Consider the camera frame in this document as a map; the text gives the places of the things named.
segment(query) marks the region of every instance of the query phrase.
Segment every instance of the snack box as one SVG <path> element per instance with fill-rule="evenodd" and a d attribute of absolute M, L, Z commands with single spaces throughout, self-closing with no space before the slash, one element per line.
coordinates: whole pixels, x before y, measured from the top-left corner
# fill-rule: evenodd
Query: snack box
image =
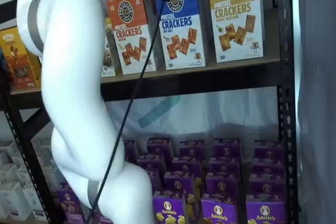
<path fill-rule="evenodd" d="M 157 19 L 153 0 L 107 0 L 112 30 L 124 74 L 140 73 L 148 56 Z M 146 72 L 156 71 L 160 64 L 162 45 L 158 33 Z"/>
<path fill-rule="evenodd" d="M 204 223 L 238 223 L 237 202 L 223 194 L 204 194 L 202 197 Z"/>
<path fill-rule="evenodd" d="M 162 1 L 155 0 L 159 13 Z M 161 41 L 167 70 L 204 67 L 208 40 L 203 0 L 170 0 L 160 17 Z"/>
<path fill-rule="evenodd" d="M 105 18 L 105 51 L 102 77 L 116 76 L 121 71 L 117 44 L 114 39 L 110 18 Z"/>
<path fill-rule="evenodd" d="M 189 224 L 185 194 L 180 191 L 156 191 L 153 195 L 156 223 Z"/>
<path fill-rule="evenodd" d="M 265 140 L 254 141 L 254 155 L 269 159 L 285 160 L 285 151 L 281 143 Z"/>
<path fill-rule="evenodd" d="M 197 220 L 199 214 L 199 199 L 196 194 L 194 175 L 189 172 L 176 170 L 166 172 L 163 180 L 166 188 L 169 190 L 184 190 L 189 219 L 190 221 Z"/>
<path fill-rule="evenodd" d="M 282 194 L 252 193 L 246 196 L 248 224 L 285 224 L 285 202 Z"/>
<path fill-rule="evenodd" d="M 214 156 L 241 156 L 239 139 L 215 138 L 212 147 Z"/>
<path fill-rule="evenodd" d="M 285 193 L 285 173 L 252 172 L 249 177 L 249 190 L 270 193 Z"/>
<path fill-rule="evenodd" d="M 209 0 L 217 62 L 263 56 L 260 0 Z"/>
<path fill-rule="evenodd" d="M 167 167 L 171 167 L 174 157 L 173 142 L 169 137 L 151 137 L 147 141 L 147 152 L 150 154 L 162 154 Z"/>
<path fill-rule="evenodd" d="M 0 46 L 15 88 L 40 88 L 39 60 L 25 48 L 16 26 L 0 30 Z"/>

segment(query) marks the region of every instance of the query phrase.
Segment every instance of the cardboard box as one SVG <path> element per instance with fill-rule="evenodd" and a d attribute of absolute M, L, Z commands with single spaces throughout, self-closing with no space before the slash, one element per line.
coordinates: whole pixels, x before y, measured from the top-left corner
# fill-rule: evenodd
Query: cardboard box
<path fill-rule="evenodd" d="M 37 196 L 33 183 L 27 183 L 23 188 L 23 193 L 30 205 L 36 220 L 47 221 L 41 202 Z"/>
<path fill-rule="evenodd" d="M 238 223 L 237 202 L 223 194 L 204 194 L 202 211 L 205 224 Z"/>
<path fill-rule="evenodd" d="M 247 220 L 249 224 L 285 224 L 285 203 L 281 194 L 258 194 L 246 196 Z"/>
<path fill-rule="evenodd" d="M 16 27 L 0 30 L 0 46 L 16 89 L 40 88 L 41 67 L 25 48 Z"/>
<path fill-rule="evenodd" d="M 190 221 L 197 220 L 199 214 L 199 198 L 196 194 L 194 175 L 189 172 L 176 170 L 174 172 L 166 172 L 163 180 L 167 189 L 183 190 L 185 192 L 189 219 Z"/>
<path fill-rule="evenodd" d="M 167 167 L 172 166 L 174 157 L 173 142 L 169 137 L 151 137 L 147 141 L 147 152 L 150 154 L 162 154 Z"/>
<path fill-rule="evenodd" d="M 185 202 L 183 191 L 156 191 L 153 195 L 156 223 L 189 224 Z"/>
<path fill-rule="evenodd" d="M 162 1 L 155 0 L 159 13 Z M 204 67 L 208 56 L 203 0 L 170 0 L 160 17 L 161 41 L 167 70 Z"/>
<path fill-rule="evenodd" d="M 153 0 L 107 0 L 112 29 L 124 74 L 140 73 L 151 46 L 157 19 Z M 159 34 L 146 72 L 156 71 L 163 60 Z"/>
<path fill-rule="evenodd" d="M 105 52 L 102 77 L 116 76 L 121 71 L 117 44 L 114 39 L 110 18 L 105 18 Z"/>
<path fill-rule="evenodd" d="M 2 183 L 0 185 L 0 192 L 7 204 L 10 217 L 14 220 L 25 221 L 31 214 L 31 209 L 20 183 Z"/>
<path fill-rule="evenodd" d="M 260 0 L 210 0 L 217 62 L 263 56 Z"/>

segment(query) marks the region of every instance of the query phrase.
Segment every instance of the white box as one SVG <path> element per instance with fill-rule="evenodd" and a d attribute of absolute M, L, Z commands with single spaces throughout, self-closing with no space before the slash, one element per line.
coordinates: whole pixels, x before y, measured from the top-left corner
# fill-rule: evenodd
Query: white box
<path fill-rule="evenodd" d="M 33 183 L 27 183 L 23 188 L 23 193 L 33 211 L 36 220 L 47 221 L 41 202 L 37 196 Z"/>
<path fill-rule="evenodd" d="M 0 165 L 0 181 L 19 182 L 16 171 L 17 166 L 15 164 Z"/>
<path fill-rule="evenodd" d="M 19 182 L 6 182 L 0 185 L 0 192 L 6 201 L 12 219 L 25 221 L 31 213 L 30 206 Z"/>
<path fill-rule="evenodd" d="M 26 183 L 31 183 L 30 175 L 28 174 L 27 167 L 25 165 L 22 165 L 17 171 L 16 171 L 17 177 L 19 178 L 19 181 L 22 186 L 25 186 Z"/>
<path fill-rule="evenodd" d="M 42 172 L 46 177 L 47 184 L 51 193 L 55 193 L 59 185 L 65 182 L 62 173 L 59 171 L 56 165 L 48 165 L 42 167 Z"/>

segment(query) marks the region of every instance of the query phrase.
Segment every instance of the cracker box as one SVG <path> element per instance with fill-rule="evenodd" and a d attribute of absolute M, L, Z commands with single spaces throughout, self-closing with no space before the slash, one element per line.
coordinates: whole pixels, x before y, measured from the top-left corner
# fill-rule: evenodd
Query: cracker box
<path fill-rule="evenodd" d="M 196 194 L 197 197 L 200 198 L 204 191 L 201 160 L 198 157 L 175 157 L 173 159 L 172 167 L 175 170 L 183 170 L 194 175 Z"/>
<path fill-rule="evenodd" d="M 161 0 L 155 0 L 160 11 Z M 161 41 L 167 70 L 206 65 L 208 40 L 203 0 L 170 0 L 160 17 Z"/>
<path fill-rule="evenodd" d="M 27 183 L 23 188 L 23 193 L 33 211 L 36 220 L 47 221 L 43 207 L 37 196 L 33 183 Z"/>
<path fill-rule="evenodd" d="M 126 161 L 136 164 L 139 157 L 139 151 L 135 140 L 124 140 Z"/>
<path fill-rule="evenodd" d="M 147 151 L 150 154 L 162 154 L 167 167 L 171 167 L 174 157 L 173 142 L 168 137 L 152 137 L 148 139 Z"/>
<path fill-rule="evenodd" d="M 16 27 L 0 31 L 0 46 L 16 89 L 39 88 L 41 67 L 38 58 L 25 48 Z"/>
<path fill-rule="evenodd" d="M 105 51 L 102 77 L 116 76 L 121 71 L 117 44 L 114 40 L 110 18 L 105 18 Z"/>
<path fill-rule="evenodd" d="M 285 152 L 281 143 L 273 141 L 255 140 L 254 155 L 269 159 L 285 160 Z"/>
<path fill-rule="evenodd" d="M 153 206 L 156 223 L 189 224 L 186 200 L 183 191 L 156 191 L 153 195 Z"/>
<path fill-rule="evenodd" d="M 251 169 L 264 173 L 284 173 L 285 166 L 280 160 L 269 158 L 253 158 Z"/>
<path fill-rule="evenodd" d="M 239 175 L 236 173 L 207 173 L 205 185 L 210 194 L 226 193 L 232 195 L 234 200 L 239 199 Z"/>
<path fill-rule="evenodd" d="M 1 198 L 7 204 L 9 215 L 14 220 L 25 221 L 31 214 L 28 201 L 19 182 L 6 182 L 0 185 Z"/>
<path fill-rule="evenodd" d="M 213 144 L 213 154 L 215 156 L 239 156 L 241 146 L 239 139 L 215 138 Z"/>
<path fill-rule="evenodd" d="M 269 193 L 285 192 L 285 174 L 284 173 L 264 173 L 251 172 L 249 178 L 250 191 Z"/>
<path fill-rule="evenodd" d="M 238 223 L 237 204 L 230 196 L 204 194 L 202 197 L 204 223 Z"/>
<path fill-rule="evenodd" d="M 140 73 L 148 56 L 157 19 L 153 0 L 108 0 L 107 7 L 118 46 L 122 72 Z M 163 60 L 157 35 L 146 71 L 156 71 Z"/>
<path fill-rule="evenodd" d="M 146 169 L 146 172 L 149 175 L 149 178 L 151 179 L 152 184 L 152 190 L 153 192 L 159 191 L 162 189 L 162 183 L 160 180 L 160 173 L 158 169 Z"/>
<path fill-rule="evenodd" d="M 160 176 L 163 177 L 166 172 L 166 163 L 164 161 L 163 155 L 140 155 L 137 164 L 144 169 L 159 169 Z"/>
<path fill-rule="evenodd" d="M 217 62 L 263 56 L 260 0 L 210 0 Z"/>
<path fill-rule="evenodd" d="M 246 196 L 248 224 L 285 224 L 285 203 L 281 194 Z"/>

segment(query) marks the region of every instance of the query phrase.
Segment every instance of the purple box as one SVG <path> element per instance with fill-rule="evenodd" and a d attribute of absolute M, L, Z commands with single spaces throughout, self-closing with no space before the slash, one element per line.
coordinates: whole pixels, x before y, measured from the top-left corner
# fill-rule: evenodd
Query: purple box
<path fill-rule="evenodd" d="M 196 194 L 200 198 L 204 191 L 204 183 L 202 179 L 202 165 L 198 157 L 175 157 L 173 158 L 172 167 L 175 170 L 183 170 L 191 172 L 195 178 Z"/>
<path fill-rule="evenodd" d="M 62 184 L 61 188 L 57 190 L 57 196 L 68 222 L 70 224 L 84 224 L 86 218 L 81 203 L 71 187 Z"/>
<path fill-rule="evenodd" d="M 285 160 L 285 151 L 282 144 L 272 141 L 255 140 L 254 155 L 256 157 Z"/>
<path fill-rule="evenodd" d="M 144 169 L 159 169 L 160 176 L 163 177 L 166 172 L 166 163 L 164 161 L 163 155 L 140 155 L 137 164 Z"/>
<path fill-rule="evenodd" d="M 169 190 L 183 190 L 187 202 L 187 212 L 191 221 L 197 220 L 199 206 L 196 194 L 194 175 L 190 172 L 177 170 L 164 174 L 164 184 Z"/>
<path fill-rule="evenodd" d="M 269 158 L 253 158 L 251 170 L 265 173 L 283 173 L 285 166 L 280 160 Z"/>
<path fill-rule="evenodd" d="M 204 140 L 183 141 L 180 142 L 180 156 L 198 157 L 205 160 Z"/>
<path fill-rule="evenodd" d="M 162 183 L 160 180 L 160 173 L 159 169 L 146 169 L 146 172 L 148 173 L 151 183 L 152 183 L 152 190 L 153 192 L 155 191 L 160 191 L 162 189 Z"/>
<path fill-rule="evenodd" d="M 240 139 L 215 138 L 212 148 L 215 156 L 241 155 Z"/>
<path fill-rule="evenodd" d="M 125 160 L 130 163 L 136 164 L 139 157 L 139 152 L 135 140 L 124 140 L 124 146 Z"/>
<path fill-rule="evenodd" d="M 249 178 L 250 191 L 270 194 L 285 193 L 285 173 L 252 172 Z"/>
<path fill-rule="evenodd" d="M 174 157 L 173 142 L 168 137 L 152 137 L 147 142 L 147 152 L 149 154 L 162 154 L 167 167 L 171 167 Z"/>
<path fill-rule="evenodd" d="M 285 224 L 285 203 L 282 195 L 247 195 L 246 210 L 248 223 Z"/>
<path fill-rule="evenodd" d="M 229 196 L 223 194 L 204 194 L 202 198 L 204 222 L 208 223 L 238 223 L 237 204 Z"/>
<path fill-rule="evenodd" d="M 185 196 L 180 191 L 156 191 L 153 195 L 156 223 L 189 223 Z"/>
<path fill-rule="evenodd" d="M 210 194 L 226 193 L 234 200 L 239 199 L 239 175 L 237 173 L 207 173 L 205 178 L 206 191 Z"/>

